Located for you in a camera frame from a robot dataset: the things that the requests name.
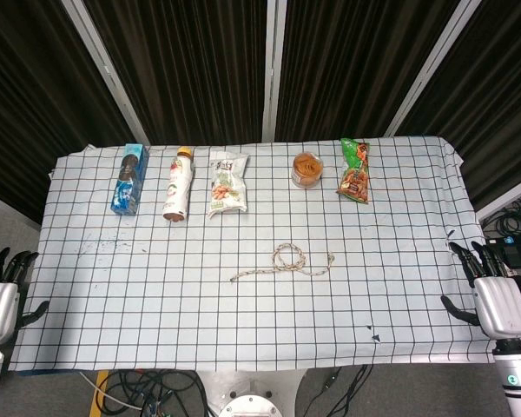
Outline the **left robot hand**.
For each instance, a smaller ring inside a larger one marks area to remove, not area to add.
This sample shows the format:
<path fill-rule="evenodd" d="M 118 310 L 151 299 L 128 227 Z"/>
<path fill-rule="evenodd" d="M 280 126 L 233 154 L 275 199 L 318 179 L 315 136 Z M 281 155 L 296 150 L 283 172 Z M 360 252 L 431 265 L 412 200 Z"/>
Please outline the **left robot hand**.
<path fill-rule="evenodd" d="M 4 266 L 9 253 L 10 247 L 0 251 L 0 346 L 20 328 L 25 328 L 38 321 L 49 310 L 49 300 L 46 300 L 35 311 L 18 317 L 20 290 L 27 277 L 29 267 L 39 253 L 19 252 L 11 258 L 7 266 Z"/>

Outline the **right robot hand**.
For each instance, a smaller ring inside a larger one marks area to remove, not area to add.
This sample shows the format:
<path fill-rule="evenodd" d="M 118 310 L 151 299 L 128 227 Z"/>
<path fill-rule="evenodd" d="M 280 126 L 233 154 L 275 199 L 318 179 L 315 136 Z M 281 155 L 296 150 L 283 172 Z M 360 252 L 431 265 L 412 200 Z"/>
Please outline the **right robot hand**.
<path fill-rule="evenodd" d="M 472 291 L 475 311 L 454 306 L 449 297 L 440 300 L 454 318 L 481 328 L 494 341 L 521 340 L 521 292 L 505 264 L 486 245 L 472 243 L 475 250 L 450 242 L 452 252 L 461 260 Z"/>

